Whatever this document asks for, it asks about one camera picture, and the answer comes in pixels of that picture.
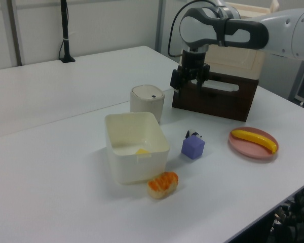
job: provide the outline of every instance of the toy banana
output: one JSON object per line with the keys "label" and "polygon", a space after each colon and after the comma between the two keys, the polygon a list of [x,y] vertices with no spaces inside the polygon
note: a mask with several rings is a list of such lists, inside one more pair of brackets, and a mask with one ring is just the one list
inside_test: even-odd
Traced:
{"label": "toy banana", "polygon": [[259,144],[267,149],[269,149],[272,154],[276,153],[277,145],[275,142],[266,138],[260,134],[244,131],[244,130],[233,130],[231,134],[236,138],[241,138],[243,140],[247,140],[256,144]]}

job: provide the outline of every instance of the plastic bin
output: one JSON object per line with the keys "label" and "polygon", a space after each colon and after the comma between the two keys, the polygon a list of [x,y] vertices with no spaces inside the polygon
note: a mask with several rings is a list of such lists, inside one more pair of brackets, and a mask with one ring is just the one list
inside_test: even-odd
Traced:
{"label": "plastic bin", "polygon": [[[164,172],[170,147],[152,113],[107,115],[105,127],[108,161],[116,181],[145,181]],[[149,153],[136,154],[139,149]]]}

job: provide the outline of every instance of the purple block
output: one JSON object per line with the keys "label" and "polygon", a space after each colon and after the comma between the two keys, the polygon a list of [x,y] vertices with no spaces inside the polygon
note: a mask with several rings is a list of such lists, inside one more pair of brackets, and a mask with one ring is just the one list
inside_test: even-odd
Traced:
{"label": "purple block", "polygon": [[203,154],[205,141],[196,137],[190,136],[182,143],[181,152],[191,159],[195,159]]}

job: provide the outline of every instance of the black cable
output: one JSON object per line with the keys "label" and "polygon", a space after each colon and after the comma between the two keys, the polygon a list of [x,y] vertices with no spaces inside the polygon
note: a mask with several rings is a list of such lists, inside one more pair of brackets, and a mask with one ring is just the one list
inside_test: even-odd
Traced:
{"label": "black cable", "polygon": [[64,40],[62,41],[62,44],[61,44],[61,47],[60,47],[60,51],[59,51],[59,59],[58,59],[58,60],[60,60],[60,54],[61,54],[61,50],[62,50],[62,46],[63,46],[63,44],[64,44]]}
{"label": "black cable", "polygon": [[170,37],[169,37],[169,43],[168,43],[168,55],[169,55],[170,57],[180,57],[180,56],[181,56],[181,54],[179,54],[179,55],[171,55],[171,54],[170,54],[170,44],[171,44],[172,31],[173,31],[173,27],[174,27],[174,24],[175,24],[175,22],[176,22],[176,19],[177,19],[178,15],[181,13],[181,11],[182,11],[184,8],[186,8],[186,7],[189,6],[190,4],[194,4],[194,3],[197,3],[197,2],[206,2],[206,3],[209,3],[209,4],[213,5],[214,7],[217,7],[217,5],[216,5],[215,3],[211,2],[211,1],[208,1],[208,0],[194,0],[194,1],[191,1],[190,3],[185,4],[185,5],[178,11],[178,13],[176,14],[176,16],[175,16],[174,19],[173,19],[173,22],[172,22],[172,25],[171,25],[171,29],[170,29]]}

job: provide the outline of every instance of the yellow object in bin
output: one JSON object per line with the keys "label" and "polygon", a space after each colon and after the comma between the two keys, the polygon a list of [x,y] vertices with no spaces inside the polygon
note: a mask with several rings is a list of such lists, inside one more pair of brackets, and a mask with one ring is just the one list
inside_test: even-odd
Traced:
{"label": "yellow object in bin", "polygon": [[150,152],[143,148],[140,148],[135,154],[144,154],[144,153],[150,153]]}

